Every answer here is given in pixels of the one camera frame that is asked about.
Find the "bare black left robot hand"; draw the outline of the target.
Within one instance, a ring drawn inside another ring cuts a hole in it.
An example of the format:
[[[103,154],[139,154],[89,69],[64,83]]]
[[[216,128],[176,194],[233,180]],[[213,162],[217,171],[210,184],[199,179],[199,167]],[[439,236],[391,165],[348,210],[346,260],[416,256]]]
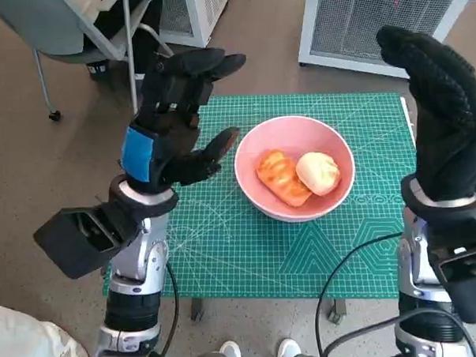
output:
[[[176,182],[188,186],[204,181],[220,170],[220,160],[240,129],[229,126],[197,149],[200,109],[208,103],[214,83],[238,72],[245,62],[244,54],[219,48],[151,56],[140,109],[122,147],[122,168],[133,190],[157,194]]]

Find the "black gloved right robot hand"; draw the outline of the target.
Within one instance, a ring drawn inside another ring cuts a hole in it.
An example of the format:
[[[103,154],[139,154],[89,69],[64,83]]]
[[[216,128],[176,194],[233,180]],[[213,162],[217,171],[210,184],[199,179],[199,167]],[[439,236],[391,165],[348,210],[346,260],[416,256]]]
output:
[[[417,104],[416,178],[433,201],[474,194],[476,74],[452,47],[428,34],[384,26],[377,43],[385,63],[409,76]]]

